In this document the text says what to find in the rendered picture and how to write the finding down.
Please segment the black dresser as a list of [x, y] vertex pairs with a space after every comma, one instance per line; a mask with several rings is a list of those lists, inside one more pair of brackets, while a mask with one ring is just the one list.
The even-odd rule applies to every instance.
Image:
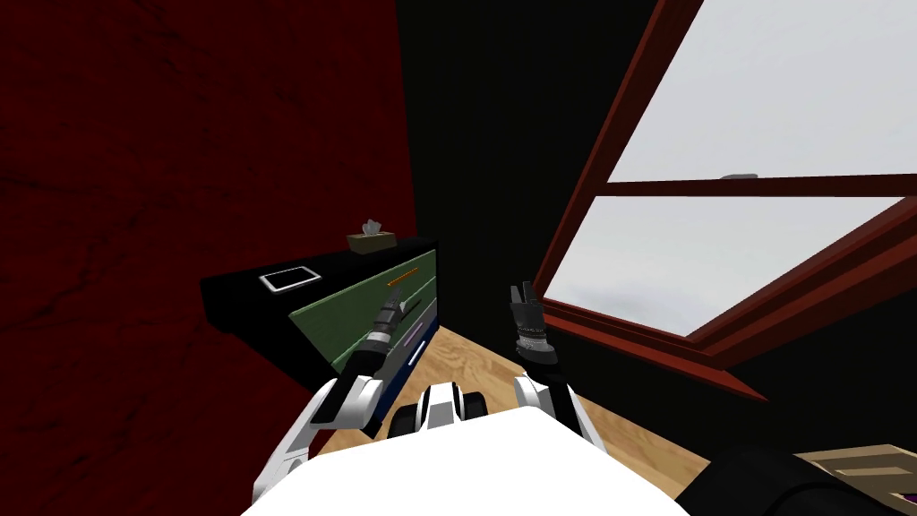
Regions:
[[[236, 336], [306, 390], [316, 393], [340, 372], [296, 328], [289, 315], [384, 269], [437, 249], [433, 240], [412, 237], [372, 254], [344, 251], [210, 276], [200, 282], [206, 318], [218, 331]], [[305, 266], [322, 279], [280, 295], [271, 294], [259, 280], [261, 275], [296, 266]], [[398, 368], [397, 362], [387, 358], [379, 370], [382, 390]]]

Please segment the grey-green drawer front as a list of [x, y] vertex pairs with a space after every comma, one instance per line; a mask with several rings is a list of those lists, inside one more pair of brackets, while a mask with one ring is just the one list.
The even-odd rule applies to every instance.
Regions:
[[[400, 324], [396, 333], [391, 338], [390, 349], [387, 355], [388, 359], [405, 361], [406, 355], [414, 353], [416, 346], [425, 339], [424, 335], [427, 333], [433, 320], [437, 316], [437, 302], [438, 298], [434, 297], [429, 303], [424, 302], [420, 304], [410, 313], [408, 321]], [[410, 344], [405, 346], [402, 340], [418, 321], [423, 321], [424, 327], [416, 334]]]

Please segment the red-brown framed window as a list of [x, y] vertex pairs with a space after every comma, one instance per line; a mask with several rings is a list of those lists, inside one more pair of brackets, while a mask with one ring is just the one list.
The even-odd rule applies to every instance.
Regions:
[[656, 0], [536, 276], [550, 326], [730, 368], [917, 287], [917, 0]]

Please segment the white-framed tablet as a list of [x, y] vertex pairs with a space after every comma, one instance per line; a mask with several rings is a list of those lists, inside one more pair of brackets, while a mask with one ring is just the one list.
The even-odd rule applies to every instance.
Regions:
[[301, 288], [321, 279], [320, 274], [305, 266], [274, 271], [259, 277], [260, 282], [274, 295]]

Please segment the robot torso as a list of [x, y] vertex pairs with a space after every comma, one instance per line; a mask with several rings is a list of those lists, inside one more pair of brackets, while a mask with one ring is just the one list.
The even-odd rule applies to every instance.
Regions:
[[435, 384], [416, 432], [311, 457], [331, 391], [271, 454], [242, 516], [688, 516], [607, 452], [579, 400], [573, 432], [528, 377], [515, 379], [518, 408], [460, 420], [457, 386]]

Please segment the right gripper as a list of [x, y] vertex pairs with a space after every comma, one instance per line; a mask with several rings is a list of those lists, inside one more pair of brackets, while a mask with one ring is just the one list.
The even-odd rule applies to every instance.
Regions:
[[518, 334], [545, 334], [544, 308], [530, 281], [523, 283], [523, 293], [526, 302], [521, 302], [518, 288], [510, 286], [510, 310]]

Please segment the tan tissue box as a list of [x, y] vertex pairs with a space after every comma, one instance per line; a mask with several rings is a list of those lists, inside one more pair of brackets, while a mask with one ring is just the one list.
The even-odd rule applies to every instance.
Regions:
[[394, 233], [382, 231], [380, 222], [368, 219], [358, 234], [347, 236], [347, 243], [353, 253], [366, 255], [394, 248], [398, 240]]

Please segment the tan cardboard box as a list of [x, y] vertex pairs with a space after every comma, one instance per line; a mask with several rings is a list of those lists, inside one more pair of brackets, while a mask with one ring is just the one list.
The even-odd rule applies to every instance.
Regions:
[[797, 456], [877, 501], [917, 516], [917, 453], [882, 444]]

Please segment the dark blue drawer front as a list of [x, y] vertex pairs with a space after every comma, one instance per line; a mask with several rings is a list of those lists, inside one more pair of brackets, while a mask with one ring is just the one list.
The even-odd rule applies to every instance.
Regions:
[[[431, 324], [431, 327], [428, 329], [427, 333], [424, 335], [425, 336], [424, 340], [427, 340], [426, 347], [428, 346], [428, 344], [430, 343], [430, 341], [432, 340], [433, 336], [438, 331], [438, 329], [439, 329], [439, 319], [435, 317], [435, 319], [433, 320], [433, 323]], [[379, 398], [379, 402], [375, 408], [375, 411], [373, 412], [373, 419], [371, 420], [372, 425], [370, 426], [371, 430], [367, 431], [367, 433], [370, 434], [371, 437], [374, 437], [375, 434], [378, 432], [378, 430], [381, 428], [383, 420], [390, 412], [391, 407], [394, 405], [396, 401], [396, 398], [403, 391], [404, 386], [406, 385], [410, 375], [415, 370], [417, 363], [419, 362], [419, 359], [422, 356], [421, 355], [412, 366], [408, 366], [407, 361], [409, 360], [409, 358], [412, 355], [413, 353], [411, 355], [406, 355], [405, 361], [397, 362], [396, 366], [398, 368], [394, 371], [394, 375], [385, 382], [384, 390], [382, 391], [381, 397]]]

